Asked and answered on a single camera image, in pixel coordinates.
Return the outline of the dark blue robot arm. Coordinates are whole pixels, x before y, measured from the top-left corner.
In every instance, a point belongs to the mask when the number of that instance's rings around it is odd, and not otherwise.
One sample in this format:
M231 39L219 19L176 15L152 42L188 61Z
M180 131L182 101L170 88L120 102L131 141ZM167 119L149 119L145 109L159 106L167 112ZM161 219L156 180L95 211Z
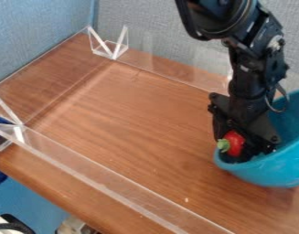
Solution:
M219 158L244 163L279 144L268 119L279 82L286 78L282 25L259 0L175 0L187 34L218 39L228 49L232 78L228 93L208 95L207 110Z

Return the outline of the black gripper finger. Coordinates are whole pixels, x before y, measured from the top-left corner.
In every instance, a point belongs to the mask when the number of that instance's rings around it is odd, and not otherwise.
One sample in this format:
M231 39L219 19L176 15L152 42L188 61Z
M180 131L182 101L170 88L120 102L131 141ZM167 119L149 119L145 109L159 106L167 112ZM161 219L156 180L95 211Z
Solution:
M260 136L242 136L244 143L242 144L238 162L247 162L259 154L270 154L274 150L274 144L264 140Z
M223 138L226 133L231 130L231 127L227 123L227 118L219 114L212 114L212 132L214 132L214 139L219 140Z

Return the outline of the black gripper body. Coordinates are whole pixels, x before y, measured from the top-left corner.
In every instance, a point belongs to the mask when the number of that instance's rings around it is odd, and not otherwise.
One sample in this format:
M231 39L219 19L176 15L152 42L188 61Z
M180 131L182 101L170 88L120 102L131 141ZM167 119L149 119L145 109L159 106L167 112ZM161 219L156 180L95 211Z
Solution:
M242 136L260 136L274 144L275 149L279 137L267 118L268 107L263 97L238 99L235 96L226 96L212 92L208 99L207 110L211 115L219 113L227 118L230 131L236 131Z

